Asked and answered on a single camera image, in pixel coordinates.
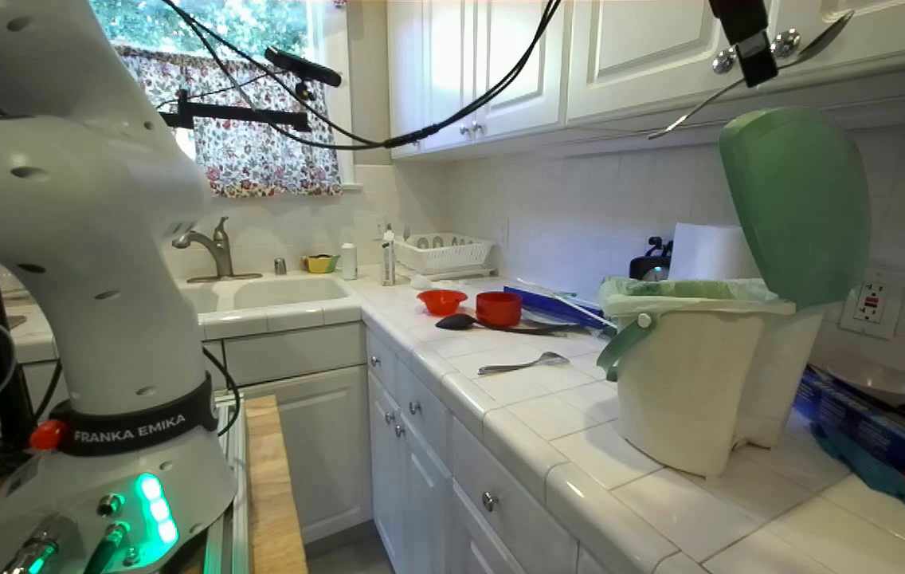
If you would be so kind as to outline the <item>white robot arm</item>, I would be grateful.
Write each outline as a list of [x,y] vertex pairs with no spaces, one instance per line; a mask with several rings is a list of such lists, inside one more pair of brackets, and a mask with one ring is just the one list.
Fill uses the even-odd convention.
[[88,0],[0,0],[0,265],[65,377],[60,437],[0,487],[0,574],[156,570],[233,504],[197,312],[161,262],[208,201]]

